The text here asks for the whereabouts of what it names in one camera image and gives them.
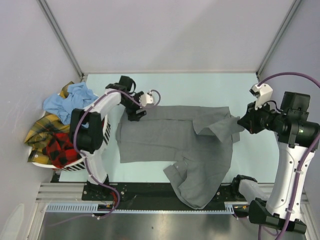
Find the yellow plaid shirt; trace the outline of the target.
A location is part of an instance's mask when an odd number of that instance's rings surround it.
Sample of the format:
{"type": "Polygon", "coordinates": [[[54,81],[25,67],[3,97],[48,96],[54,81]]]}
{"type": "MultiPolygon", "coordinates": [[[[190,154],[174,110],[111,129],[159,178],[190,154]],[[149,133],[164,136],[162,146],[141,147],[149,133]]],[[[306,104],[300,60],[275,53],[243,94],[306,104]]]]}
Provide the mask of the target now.
{"type": "MultiPolygon", "coordinates": [[[[58,94],[63,98],[68,96],[68,86],[73,82],[67,83],[58,94]]],[[[24,143],[30,147],[30,153],[28,156],[28,162],[41,164],[41,165],[52,165],[49,157],[43,154],[43,149],[47,146],[48,142],[52,139],[53,134],[56,133],[67,133],[69,135],[70,125],[64,125],[61,120],[54,114],[51,114],[44,110],[44,115],[36,120],[33,124],[24,143]]]]}

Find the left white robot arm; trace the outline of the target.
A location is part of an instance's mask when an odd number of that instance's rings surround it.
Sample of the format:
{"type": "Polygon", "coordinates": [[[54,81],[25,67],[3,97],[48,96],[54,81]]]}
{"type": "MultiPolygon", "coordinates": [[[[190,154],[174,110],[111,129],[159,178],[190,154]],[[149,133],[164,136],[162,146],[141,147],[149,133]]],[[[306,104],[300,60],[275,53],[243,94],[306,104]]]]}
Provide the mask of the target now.
{"type": "Polygon", "coordinates": [[[111,188],[106,184],[108,174],[103,166],[102,152],[109,143],[108,114],[122,105],[129,120],[139,121],[146,115],[145,107],[155,103],[151,91],[135,92],[136,83],[128,76],[121,76],[116,83],[105,87],[98,97],[83,109],[75,108],[71,113],[69,137],[75,151],[80,154],[88,172],[87,181],[94,186],[93,194],[100,200],[110,196],[111,188]]]}

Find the red black plaid shirt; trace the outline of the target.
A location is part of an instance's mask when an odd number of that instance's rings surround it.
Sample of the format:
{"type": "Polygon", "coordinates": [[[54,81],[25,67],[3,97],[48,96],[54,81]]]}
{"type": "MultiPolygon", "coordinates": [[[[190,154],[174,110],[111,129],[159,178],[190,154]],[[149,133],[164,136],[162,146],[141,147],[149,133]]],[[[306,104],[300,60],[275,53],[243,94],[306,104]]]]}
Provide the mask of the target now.
{"type": "Polygon", "coordinates": [[[58,169],[80,160],[81,155],[74,149],[67,133],[54,133],[42,153],[49,157],[51,164],[58,169]]]}

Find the aluminium frame post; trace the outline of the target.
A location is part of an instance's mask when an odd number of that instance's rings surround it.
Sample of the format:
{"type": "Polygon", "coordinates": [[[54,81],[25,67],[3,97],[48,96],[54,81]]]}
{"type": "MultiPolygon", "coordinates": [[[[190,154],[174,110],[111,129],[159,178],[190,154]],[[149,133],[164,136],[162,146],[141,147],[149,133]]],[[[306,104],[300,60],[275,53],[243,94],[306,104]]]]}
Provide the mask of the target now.
{"type": "Polygon", "coordinates": [[[72,65],[73,69],[75,70],[77,76],[82,80],[84,77],[84,73],[81,70],[81,67],[80,67],[78,61],[76,60],[76,57],[75,57],[67,39],[66,39],[56,17],[54,16],[54,13],[51,10],[48,2],[46,0],[37,0],[36,2],[38,3],[45,18],[47,19],[48,24],[50,25],[53,33],[55,34],[60,46],[62,47],[62,50],[66,54],[70,64],[72,65]]]}
{"type": "Polygon", "coordinates": [[[261,63],[259,64],[255,75],[257,79],[260,79],[261,74],[263,73],[265,67],[267,66],[268,62],[270,61],[272,55],[274,54],[277,46],[281,42],[283,36],[285,35],[286,31],[288,30],[293,18],[295,17],[298,9],[300,8],[301,4],[303,3],[303,0],[294,0],[286,13],[283,21],[280,24],[280,27],[278,28],[270,46],[268,47],[264,57],[262,58],[261,63]]]}

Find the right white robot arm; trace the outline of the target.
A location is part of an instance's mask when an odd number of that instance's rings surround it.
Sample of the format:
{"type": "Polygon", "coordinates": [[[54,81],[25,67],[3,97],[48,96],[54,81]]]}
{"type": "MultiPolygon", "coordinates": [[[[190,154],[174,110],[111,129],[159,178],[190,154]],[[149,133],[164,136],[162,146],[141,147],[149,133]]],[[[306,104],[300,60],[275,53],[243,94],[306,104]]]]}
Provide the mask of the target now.
{"type": "Polygon", "coordinates": [[[252,177],[236,177],[231,196],[249,203],[248,219],[261,227],[305,234],[307,226],[301,220],[301,196],[305,175],[320,140],[320,125],[308,121],[310,96],[284,93],[280,109],[270,107],[269,93],[255,93],[238,124],[257,134],[269,130],[277,134],[279,162],[270,196],[266,196],[252,177]]]}

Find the right aluminium frame post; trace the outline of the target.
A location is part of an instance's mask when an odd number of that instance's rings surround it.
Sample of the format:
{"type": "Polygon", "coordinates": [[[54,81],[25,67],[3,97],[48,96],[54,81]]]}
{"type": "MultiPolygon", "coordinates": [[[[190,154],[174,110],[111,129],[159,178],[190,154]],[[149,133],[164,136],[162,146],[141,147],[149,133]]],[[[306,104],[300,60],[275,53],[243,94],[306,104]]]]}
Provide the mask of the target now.
{"type": "Polygon", "coordinates": [[[278,28],[270,46],[268,47],[264,57],[262,58],[261,63],[259,64],[255,75],[257,79],[260,79],[261,74],[263,73],[265,67],[267,66],[268,62],[270,61],[272,55],[274,54],[277,46],[281,42],[283,36],[285,35],[286,31],[288,30],[293,18],[295,17],[298,9],[300,8],[301,4],[303,3],[303,0],[294,0],[286,13],[283,21],[280,24],[280,27],[278,28]]]}

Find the grey long sleeve shirt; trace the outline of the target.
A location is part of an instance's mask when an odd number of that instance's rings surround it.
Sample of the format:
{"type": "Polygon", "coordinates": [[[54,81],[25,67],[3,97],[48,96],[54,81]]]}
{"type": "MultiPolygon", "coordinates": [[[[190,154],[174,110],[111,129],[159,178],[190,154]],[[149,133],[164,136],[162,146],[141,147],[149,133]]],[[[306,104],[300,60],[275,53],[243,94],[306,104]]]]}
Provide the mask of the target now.
{"type": "Polygon", "coordinates": [[[150,109],[139,121],[123,114],[115,137],[122,163],[170,162],[164,174],[176,196],[201,210],[229,171],[243,130],[227,106],[176,105],[150,109]]]}

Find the aluminium front rail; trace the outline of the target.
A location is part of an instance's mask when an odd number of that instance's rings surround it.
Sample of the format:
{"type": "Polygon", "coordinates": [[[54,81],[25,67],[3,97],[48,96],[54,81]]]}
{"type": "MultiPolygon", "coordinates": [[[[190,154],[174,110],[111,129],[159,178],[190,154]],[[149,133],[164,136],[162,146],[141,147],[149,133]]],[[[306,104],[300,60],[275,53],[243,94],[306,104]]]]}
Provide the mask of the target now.
{"type": "MultiPolygon", "coordinates": [[[[42,183],[40,185],[36,201],[39,203],[76,203],[76,204],[103,204],[101,201],[84,201],[82,193],[85,183],[82,182],[67,182],[67,183],[42,183]]],[[[227,204],[232,205],[234,212],[239,210],[240,206],[248,206],[246,201],[235,205],[232,202],[227,204]]]]}

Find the white laundry basket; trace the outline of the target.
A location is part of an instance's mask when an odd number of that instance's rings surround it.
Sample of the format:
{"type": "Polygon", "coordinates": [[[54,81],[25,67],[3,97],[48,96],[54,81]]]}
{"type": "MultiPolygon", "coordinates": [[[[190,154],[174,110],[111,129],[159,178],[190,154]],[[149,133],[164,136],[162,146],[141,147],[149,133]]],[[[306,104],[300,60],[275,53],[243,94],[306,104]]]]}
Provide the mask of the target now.
{"type": "MultiPolygon", "coordinates": [[[[88,114],[84,118],[84,123],[88,123],[88,128],[81,126],[77,132],[76,140],[74,140],[75,130],[77,125],[69,125],[69,138],[73,144],[76,152],[82,151],[87,153],[93,153],[95,150],[103,150],[107,147],[110,139],[111,125],[108,120],[98,120],[95,113],[88,114]]],[[[53,170],[61,170],[65,172],[77,172],[85,169],[85,163],[81,156],[81,159],[63,167],[62,169],[55,167],[54,165],[44,165],[39,163],[33,163],[34,165],[42,168],[48,168],[53,170]]]]}

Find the left aluminium frame post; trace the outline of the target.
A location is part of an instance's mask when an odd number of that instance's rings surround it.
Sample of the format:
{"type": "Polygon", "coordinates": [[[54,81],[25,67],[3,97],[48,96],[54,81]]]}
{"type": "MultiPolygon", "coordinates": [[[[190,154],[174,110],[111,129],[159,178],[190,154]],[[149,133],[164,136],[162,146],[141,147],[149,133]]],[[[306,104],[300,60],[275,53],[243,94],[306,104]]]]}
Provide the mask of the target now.
{"type": "Polygon", "coordinates": [[[80,67],[78,61],[76,60],[76,57],[75,57],[67,39],[66,39],[56,17],[54,16],[54,13],[51,10],[48,2],[46,0],[37,0],[36,2],[38,3],[45,18],[47,19],[48,24],[50,25],[53,33],[55,34],[60,46],[62,47],[62,50],[66,54],[70,64],[72,65],[73,69],[75,70],[77,76],[82,80],[84,77],[84,73],[81,70],[81,67],[80,67]]]}

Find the light blue shirt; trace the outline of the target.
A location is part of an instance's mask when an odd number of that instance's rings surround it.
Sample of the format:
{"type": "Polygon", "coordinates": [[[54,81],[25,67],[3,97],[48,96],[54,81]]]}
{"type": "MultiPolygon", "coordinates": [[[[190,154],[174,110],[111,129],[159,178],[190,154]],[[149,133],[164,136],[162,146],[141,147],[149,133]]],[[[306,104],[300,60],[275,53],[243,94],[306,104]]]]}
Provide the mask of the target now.
{"type": "Polygon", "coordinates": [[[64,125],[71,123],[71,115],[74,109],[84,109],[99,98],[87,87],[85,82],[69,85],[67,93],[66,98],[58,94],[52,94],[43,102],[43,109],[56,115],[64,125]]]}

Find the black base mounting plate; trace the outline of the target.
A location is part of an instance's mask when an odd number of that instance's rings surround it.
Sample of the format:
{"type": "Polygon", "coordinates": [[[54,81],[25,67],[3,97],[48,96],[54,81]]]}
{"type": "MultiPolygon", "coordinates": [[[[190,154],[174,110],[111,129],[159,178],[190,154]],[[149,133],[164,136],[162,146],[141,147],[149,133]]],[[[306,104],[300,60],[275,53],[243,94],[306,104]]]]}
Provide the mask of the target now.
{"type": "MultiPolygon", "coordinates": [[[[116,193],[101,185],[86,182],[81,199],[105,203],[99,210],[110,210],[119,201],[118,210],[123,211],[193,211],[176,196],[170,183],[121,182],[110,185],[116,193]]],[[[227,203],[238,205],[245,198],[236,193],[233,186],[221,185],[212,200],[203,208],[204,211],[224,211],[227,203]]]]}

